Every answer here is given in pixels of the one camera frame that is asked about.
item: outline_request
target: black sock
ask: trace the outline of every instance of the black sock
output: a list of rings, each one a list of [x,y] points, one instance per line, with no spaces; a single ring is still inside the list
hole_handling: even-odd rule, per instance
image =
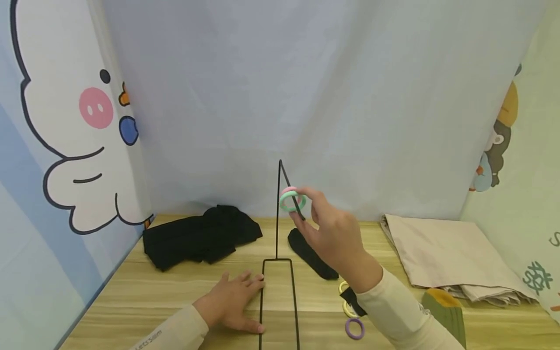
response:
[[[338,279],[338,273],[321,260],[313,248],[307,244],[305,238],[297,228],[294,228],[288,235],[288,243],[292,250],[321,276],[321,278]]]
[[[262,237],[259,224],[233,206],[217,206],[202,216],[188,217],[144,230],[144,252],[159,270],[183,260],[215,263],[236,245]]]
[[[340,296],[342,297],[342,299],[346,300],[348,304],[350,304],[350,306],[354,309],[356,315],[360,317],[367,315],[366,310],[362,309],[362,307],[358,305],[358,297],[356,296],[356,293],[354,293],[354,290],[352,290],[350,287],[346,288],[346,290],[342,292]]]

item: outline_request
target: pink circle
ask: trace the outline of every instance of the pink circle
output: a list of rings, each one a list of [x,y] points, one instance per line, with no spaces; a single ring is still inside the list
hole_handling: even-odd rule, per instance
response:
[[[288,187],[284,188],[284,189],[282,190],[282,192],[280,192],[280,196],[282,196],[282,194],[284,194],[284,193],[286,193],[286,192],[288,192],[288,191],[295,191],[295,190],[297,190],[297,187],[288,186]],[[301,196],[297,196],[297,204],[301,204]]]
[[[88,87],[80,95],[80,113],[87,124],[105,129],[113,120],[113,103],[97,87]]]

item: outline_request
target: wooden table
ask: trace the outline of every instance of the wooden table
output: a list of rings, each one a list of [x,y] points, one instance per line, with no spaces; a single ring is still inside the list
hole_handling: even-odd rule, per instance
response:
[[[159,215],[153,225],[180,216]],[[239,274],[246,269],[260,272],[264,258],[274,257],[273,218],[257,220],[261,239],[237,248],[237,252],[214,265],[184,262],[168,272],[157,271],[144,254],[142,240],[130,252],[108,285],[64,342],[62,350],[128,350],[172,315],[211,289],[225,270]],[[417,299],[424,290],[410,287],[395,251],[378,223],[363,222],[364,245],[385,268],[409,286]],[[279,256],[293,260],[299,313],[301,349],[393,349],[377,329],[364,319],[366,335],[351,340],[344,331],[347,320],[338,296],[340,281],[325,281],[292,252],[287,235],[290,220],[280,222]],[[295,349],[290,268],[287,263],[267,263],[264,294],[263,349]],[[560,328],[539,305],[500,309],[487,303],[462,301],[467,348],[560,349]],[[259,315],[259,298],[248,306]],[[212,329],[201,349],[257,349],[258,336],[225,328]]]

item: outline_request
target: sleeve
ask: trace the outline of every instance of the sleeve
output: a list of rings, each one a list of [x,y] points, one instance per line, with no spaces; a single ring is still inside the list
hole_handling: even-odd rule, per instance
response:
[[[196,350],[204,341],[208,325],[189,305],[165,320],[130,350]]]
[[[464,350],[385,268],[381,282],[357,298],[371,322],[397,350]]]

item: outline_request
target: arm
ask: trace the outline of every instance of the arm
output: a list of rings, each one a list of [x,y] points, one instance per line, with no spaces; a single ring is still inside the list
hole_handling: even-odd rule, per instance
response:
[[[461,344],[369,254],[345,272],[358,303],[397,350],[463,350]]]
[[[317,255],[355,291],[372,323],[397,350],[463,350],[412,293],[365,251],[354,215],[333,207],[322,192],[296,190],[312,200],[316,229],[297,213],[290,217]]]
[[[140,340],[130,350],[196,350],[208,329],[221,323],[226,327],[262,333],[264,327],[243,315],[245,305],[264,287],[264,276],[251,278],[250,271],[229,280],[229,274],[192,305],[179,310]]]
[[[189,305],[165,320],[130,350],[195,350],[202,344],[208,325]]]

